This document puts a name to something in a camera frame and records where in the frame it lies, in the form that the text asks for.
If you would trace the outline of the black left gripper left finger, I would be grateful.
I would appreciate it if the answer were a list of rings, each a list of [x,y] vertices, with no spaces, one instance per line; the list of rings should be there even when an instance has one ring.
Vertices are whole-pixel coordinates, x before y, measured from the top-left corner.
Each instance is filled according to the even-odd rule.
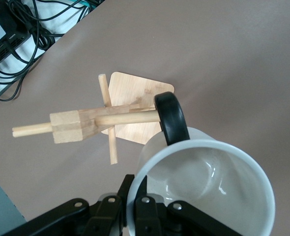
[[[93,204],[81,198],[60,206],[5,233],[5,236],[121,236],[126,223],[127,195],[134,175],[126,175],[116,193]]]

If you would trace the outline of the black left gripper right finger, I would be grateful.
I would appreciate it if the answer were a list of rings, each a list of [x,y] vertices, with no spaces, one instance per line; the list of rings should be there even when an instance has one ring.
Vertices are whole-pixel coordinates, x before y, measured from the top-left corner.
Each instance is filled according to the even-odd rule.
[[[185,201],[167,206],[147,193],[145,177],[134,200],[137,236],[238,236],[240,233]]]

